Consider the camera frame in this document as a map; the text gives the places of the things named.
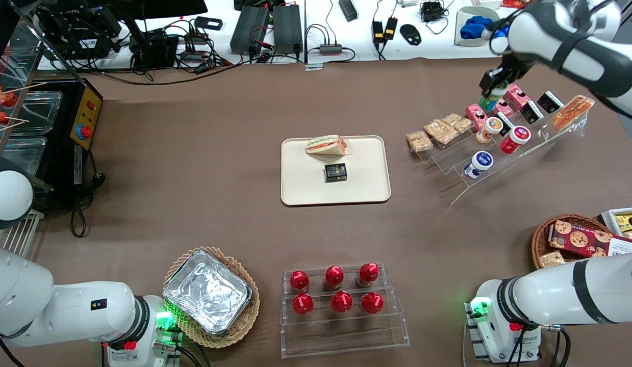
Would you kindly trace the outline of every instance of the red cap bottle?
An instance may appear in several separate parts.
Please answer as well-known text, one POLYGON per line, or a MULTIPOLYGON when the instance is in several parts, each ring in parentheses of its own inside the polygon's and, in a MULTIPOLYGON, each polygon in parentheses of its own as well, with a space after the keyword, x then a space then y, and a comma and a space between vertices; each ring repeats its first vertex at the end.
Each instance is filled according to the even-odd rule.
POLYGON ((357 273, 357 284, 359 286, 370 286, 379 277, 379 265, 375 263, 364 264, 357 273))
POLYGON ((325 285, 330 290, 337 290, 343 282, 343 270, 338 265, 329 267, 325 271, 325 285))
POLYGON ((361 309, 364 312, 375 314, 384 307, 384 298, 375 292, 368 292, 361 298, 361 309))
POLYGON ((299 292, 309 289, 309 276, 302 270, 296 270, 291 274, 291 288, 299 292))
POLYGON ((336 312, 346 312, 352 307, 352 297, 350 293, 338 291, 332 296, 332 309, 336 312))
POLYGON ((293 298, 293 311, 300 315, 307 315, 314 309, 314 301, 307 293, 300 293, 293 298))

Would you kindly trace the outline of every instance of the brown tablecloth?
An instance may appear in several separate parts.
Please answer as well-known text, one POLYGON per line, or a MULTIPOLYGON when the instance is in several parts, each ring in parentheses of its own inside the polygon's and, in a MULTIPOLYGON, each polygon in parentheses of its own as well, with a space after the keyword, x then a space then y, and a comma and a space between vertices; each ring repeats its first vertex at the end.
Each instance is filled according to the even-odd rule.
MULTIPOLYGON (((167 269, 187 249, 221 248, 255 279, 262 306, 242 342, 211 353, 214 367, 461 365, 463 301, 487 279, 533 269, 529 240, 543 219, 632 206, 632 145, 616 114, 600 104, 590 112, 585 137, 563 137, 449 206, 458 188, 409 153, 405 134, 450 112, 463 114, 479 97, 484 71, 497 64, 359 62, 316 72, 255 65, 165 87, 92 76, 107 100, 93 146, 107 180, 87 211, 89 237, 69 234, 69 214, 49 215, 36 237, 35 261, 57 284, 115 280, 139 295, 160 295, 167 269), (281 142, 333 133, 383 137, 388 202, 282 204, 281 142), (390 270, 411 347, 280 360, 282 272, 369 260, 390 270)), ((156 81, 178 77, 187 74, 155 73, 156 81)), ((535 97, 546 90, 563 100, 586 93, 542 65, 518 84, 535 97)), ((569 332, 569 365, 632 365, 632 323, 569 332)), ((544 339, 544 358, 528 365, 549 365, 554 340, 544 339)), ((29 366, 95 364, 85 341, 13 353, 29 366)), ((472 355, 468 361, 487 365, 472 355)), ((10 361, 0 351, 4 365, 10 361)))

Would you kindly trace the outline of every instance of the woven basket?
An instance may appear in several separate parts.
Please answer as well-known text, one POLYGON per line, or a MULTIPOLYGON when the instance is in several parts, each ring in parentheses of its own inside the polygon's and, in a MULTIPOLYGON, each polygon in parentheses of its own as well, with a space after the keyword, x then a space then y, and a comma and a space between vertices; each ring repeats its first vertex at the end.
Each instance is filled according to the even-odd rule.
MULTIPOLYGON (((558 250, 552 248, 547 241, 547 239, 549 239, 549 226, 557 220, 566 221, 584 228, 612 233, 605 225, 595 221, 595 219, 582 216, 581 214, 563 213, 558 214, 558 216, 549 217, 540 223, 536 231, 533 232, 533 239, 531 239, 531 256, 533 256, 533 265, 536 266, 536 269, 542 269, 542 263, 538 260, 538 256, 558 250)), ((585 257, 570 251, 563 251, 563 258, 565 260, 580 260, 585 257)))
POLYGON ((250 303, 248 303, 248 306, 246 306, 241 314, 239 314, 238 318, 227 330, 227 334, 223 337, 215 337, 206 333, 199 323, 195 322, 194 319, 185 315, 184 312, 182 312, 169 301, 166 301, 166 308, 169 309, 169 311, 171 311, 171 313, 173 314, 178 327, 195 343, 198 343, 201 346, 207 348, 225 348, 243 339, 243 337, 248 334, 248 332, 252 328, 252 324, 255 323, 257 315, 259 315, 259 290, 257 289, 255 281, 252 280, 252 277, 250 277, 250 274, 245 271, 241 263, 236 261, 233 257, 223 255, 220 249, 204 247, 192 249, 191 251, 188 251, 188 253, 185 253, 180 258, 178 258, 178 260, 173 263, 171 269, 168 270, 168 274, 166 275, 166 279, 164 280, 164 285, 166 285, 169 279, 171 279, 171 276, 175 274, 180 265, 182 265, 185 260, 189 258, 189 256, 193 255, 195 251, 200 249, 208 253, 209 255, 214 256, 218 261, 220 261, 223 265, 228 267, 228 269, 232 270, 235 274, 237 274, 237 276, 241 277, 243 281, 250 285, 253 292, 250 303))

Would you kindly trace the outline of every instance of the yellow control panel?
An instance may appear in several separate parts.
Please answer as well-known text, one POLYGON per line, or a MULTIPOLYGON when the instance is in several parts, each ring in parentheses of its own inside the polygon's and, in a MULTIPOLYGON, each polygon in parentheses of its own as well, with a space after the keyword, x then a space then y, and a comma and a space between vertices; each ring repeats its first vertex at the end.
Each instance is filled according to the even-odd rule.
POLYGON ((90 88, 85 88, 75 115, 71 139, 75 140, 82 148, 89 150, 91 139, 94 137, 94 128, 100 114, 103 101, 90 88))

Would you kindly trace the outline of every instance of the foil container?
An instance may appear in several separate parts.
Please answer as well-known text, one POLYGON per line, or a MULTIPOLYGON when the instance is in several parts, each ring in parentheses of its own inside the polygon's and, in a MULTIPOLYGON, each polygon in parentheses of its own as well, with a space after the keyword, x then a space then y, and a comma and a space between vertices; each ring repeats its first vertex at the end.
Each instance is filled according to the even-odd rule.
POLYGON ((198 250, 173 274, 163 291, 205 332, 224 336, 252 298, 252 288, 208 253, 198 250))

